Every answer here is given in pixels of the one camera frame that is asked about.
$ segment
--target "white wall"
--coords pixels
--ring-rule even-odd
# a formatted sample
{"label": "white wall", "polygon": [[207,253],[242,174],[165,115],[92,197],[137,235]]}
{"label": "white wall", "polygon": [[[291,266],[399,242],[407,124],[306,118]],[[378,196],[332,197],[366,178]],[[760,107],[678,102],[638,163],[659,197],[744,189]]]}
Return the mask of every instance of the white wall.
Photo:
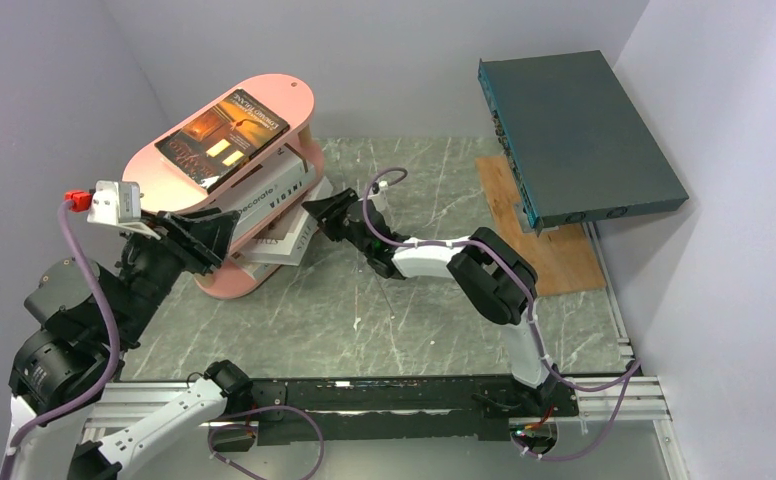
{"label": "white wall", "polygon": [[486,60],[602,50],[647,0],[105,0],[171,123],[267,72],[306,81],[319,135],[492,135]]}
{"label": "white wall", "polygon": [[691,194],[604,222],[693,478],[776,479],[776,0],[652,0],[615,68]]}
{"label": "white wall", "polygon": [[[70,255],[55,213],[62,195],[120,178],[167,126],[99,0],[0,0],[0,460],[11,362],[38,328],[23,300]],[[120,238],[76,220],[88,253],[113,264]]]}

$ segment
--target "red connector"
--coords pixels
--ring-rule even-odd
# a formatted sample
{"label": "red connector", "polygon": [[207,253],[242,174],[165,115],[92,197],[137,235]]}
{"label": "red connector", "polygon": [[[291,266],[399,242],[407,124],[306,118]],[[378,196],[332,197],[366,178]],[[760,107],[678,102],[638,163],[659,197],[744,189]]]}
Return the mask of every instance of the red connector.
{"label": "red connector", "polygon": [[73,205],[70,210],[74,212],[86,212],[91,208],[91,199],[93,194],[84,190],[70,190],[64,194],[64,200],[72,200]]}

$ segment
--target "wooden plank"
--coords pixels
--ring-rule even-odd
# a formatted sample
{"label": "wooden plank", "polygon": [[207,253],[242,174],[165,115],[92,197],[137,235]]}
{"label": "wooden plank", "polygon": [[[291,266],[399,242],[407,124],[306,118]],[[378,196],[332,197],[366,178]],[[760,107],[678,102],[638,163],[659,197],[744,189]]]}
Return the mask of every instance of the wooden plank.
{"label": "wooden plank", "polygon": [[523,233],[514,209],[514,204],[520,203],[520,196],[506,157],[477,158],[476,169],[498,233],[538,272],[538,295],[606,286],[581,225],[564,225],[540,236]]}

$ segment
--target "tabletop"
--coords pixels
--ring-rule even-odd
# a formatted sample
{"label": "tabletop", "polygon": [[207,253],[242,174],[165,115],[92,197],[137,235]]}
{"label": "tabletop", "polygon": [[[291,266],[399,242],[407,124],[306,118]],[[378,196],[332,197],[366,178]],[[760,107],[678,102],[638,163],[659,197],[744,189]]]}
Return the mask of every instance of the tabletop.
{"label": "tabletop", "polygon": [[[494,138],[319,141],[336,192],[361,192],[386,167],[409,170],[385,191],[394,231],[450,239],[494,228],[474,165],[476,157],[501,153]],[[537,309],[561,371],[623,371],[605,289],[541,297]],[[323,235],[299,266],[283,266],[239,299],[211,298],[183,275],[140,342],[125,356],[124,380],[182,379],[224,358],[265,378],[508,372],[498,327],[455,282],[385,280],[352,245]]]}

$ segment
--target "book cover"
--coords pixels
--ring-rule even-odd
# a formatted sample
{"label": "book cover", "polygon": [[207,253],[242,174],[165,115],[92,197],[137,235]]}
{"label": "book cover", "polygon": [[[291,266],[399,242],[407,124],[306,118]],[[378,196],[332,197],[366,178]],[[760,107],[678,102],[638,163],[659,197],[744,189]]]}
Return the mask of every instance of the book cover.
{"label": "book cover", "polygon": [[288,128],[288,122],[237,89],[155,146],[197,185],[211,192]]}

